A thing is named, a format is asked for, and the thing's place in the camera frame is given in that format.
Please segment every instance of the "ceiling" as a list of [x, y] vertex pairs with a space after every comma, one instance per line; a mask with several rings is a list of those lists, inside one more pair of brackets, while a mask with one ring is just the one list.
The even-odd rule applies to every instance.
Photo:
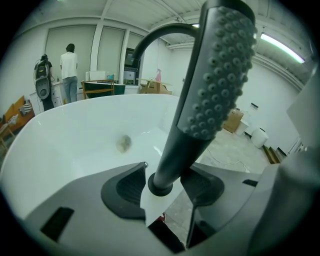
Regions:
[[[275, 0], [242, 1], [255, 14], [258, 30], [256, 53], [281, 65], [305, 84], [314, 62], [309, 37], [303, 25]], [[170, 23], [198, 23], [204, 2], [205, 0], [46, 0], [26, 20], [22, 31], [52, 20], [92, 17], [124, 22], [148, 32]], [[262, 32], [290, 47], [304, 58], [305, 63], [299, 64], [276, 46], [260, 40]], [[194, 40], [183, 34], [171, 34], [162, 39], [171, 45]]]

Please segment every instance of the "wooden chair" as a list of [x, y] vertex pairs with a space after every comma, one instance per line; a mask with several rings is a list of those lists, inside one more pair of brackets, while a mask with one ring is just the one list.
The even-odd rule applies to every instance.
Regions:
[[[111, 88], [86, 90], [86, 83], [90, 83], [90, 82], [104, 82], [104, 83], [106, 83], [105, 85], [111, 85]], [[112, 95], [115, 95], [115, 81], [113, 79], [83, 81], [82, 82], [82, 90], [83, 90], [83, 99], [84, 100], [87, 98], [86, 94], [99, 94], [99, 93], [111, 92]]]

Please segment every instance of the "cardboard box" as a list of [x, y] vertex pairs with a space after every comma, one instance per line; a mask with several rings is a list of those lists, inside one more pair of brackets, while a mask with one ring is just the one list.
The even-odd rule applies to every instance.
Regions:
[[147, 84], [141, 84], [139, 90], [140, 94], [169, 94], [172, 95], [172, 91], [167, 90], [166, 86], [160, 82], [148, 81]]
[[223, 129], [227, 130], [230, 133], [234, 133], [238, 128], [241, 118], [244, 116], [238, 109], [233, 109], [230, 111], [228, 119], [223, 123]]

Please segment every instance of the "fluorescent light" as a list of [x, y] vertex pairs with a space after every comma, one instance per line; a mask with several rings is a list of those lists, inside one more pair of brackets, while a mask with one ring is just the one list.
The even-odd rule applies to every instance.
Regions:
[[261, 34], [261, 39], [273, 44], [274, 46], [280, 48], [281, 50], [285, 51], [287, 54], [289, 54], [292, 58], [294, 58], [297, 62], [300, 64], [304, 63], [305, 60], [301, 58], [298, 54], [296, 54], [293, 50], [285, 46], [283, 43], [277, 41], [276, 39], [262, 33]]

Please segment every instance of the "white shirt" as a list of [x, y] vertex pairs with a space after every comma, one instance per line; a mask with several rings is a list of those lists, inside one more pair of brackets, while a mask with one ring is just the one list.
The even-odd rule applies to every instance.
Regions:
[[78, 56], [70, 51], [62, 54], [60, 57], [60, 65], [62, 66], [62, 79], [77, 76]]

